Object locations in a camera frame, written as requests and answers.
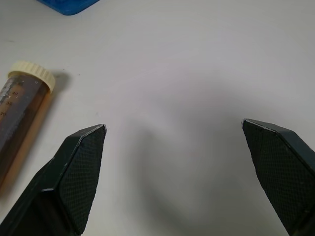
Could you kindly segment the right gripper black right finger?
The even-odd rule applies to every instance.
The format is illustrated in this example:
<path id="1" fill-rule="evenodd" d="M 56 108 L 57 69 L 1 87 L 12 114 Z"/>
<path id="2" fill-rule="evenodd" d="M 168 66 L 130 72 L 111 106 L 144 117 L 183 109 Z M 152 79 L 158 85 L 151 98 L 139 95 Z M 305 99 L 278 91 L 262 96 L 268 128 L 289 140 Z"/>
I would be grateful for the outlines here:
<path id="1" fill-rule="evenodd" d="M 289 236 L 315 236 L 315 151 L 294 131 L 242 122 L 257 178 Z"/>

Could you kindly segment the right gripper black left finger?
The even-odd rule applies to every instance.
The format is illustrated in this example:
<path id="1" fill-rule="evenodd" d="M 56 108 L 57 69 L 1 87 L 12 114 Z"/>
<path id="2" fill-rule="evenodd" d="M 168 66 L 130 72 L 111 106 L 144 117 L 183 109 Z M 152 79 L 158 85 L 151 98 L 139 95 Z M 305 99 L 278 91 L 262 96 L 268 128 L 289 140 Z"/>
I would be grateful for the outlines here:
<path id="1" fill-rule="evenodd" d="M 106 125 L 65 138 L 0 223 L 0 236 L 81 236 L 99 180 Z"/>

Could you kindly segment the brown liquid tube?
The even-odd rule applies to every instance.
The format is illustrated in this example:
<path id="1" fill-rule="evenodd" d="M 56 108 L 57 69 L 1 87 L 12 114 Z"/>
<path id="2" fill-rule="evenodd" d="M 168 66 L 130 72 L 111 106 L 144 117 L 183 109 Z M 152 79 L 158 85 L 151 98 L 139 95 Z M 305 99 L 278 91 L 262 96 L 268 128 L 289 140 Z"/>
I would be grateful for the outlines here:
<path id="1" fill-rule="evenodd" d="M 14 63 L 0 90 L 0 194 L 14 182 L 45 118 L 56 84 L 39 64 Z"/>

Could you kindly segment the blue tube rack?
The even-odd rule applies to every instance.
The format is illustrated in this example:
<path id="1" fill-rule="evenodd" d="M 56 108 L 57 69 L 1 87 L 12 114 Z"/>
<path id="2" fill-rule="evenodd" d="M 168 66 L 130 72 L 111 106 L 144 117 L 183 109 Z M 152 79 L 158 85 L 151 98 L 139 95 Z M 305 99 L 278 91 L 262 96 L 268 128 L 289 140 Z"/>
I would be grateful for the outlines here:
<path id="1" fill-rule="evenodd" d="M 56 12 L 71 16 L 82 12 L 100 0 L 37 0 Z"/>

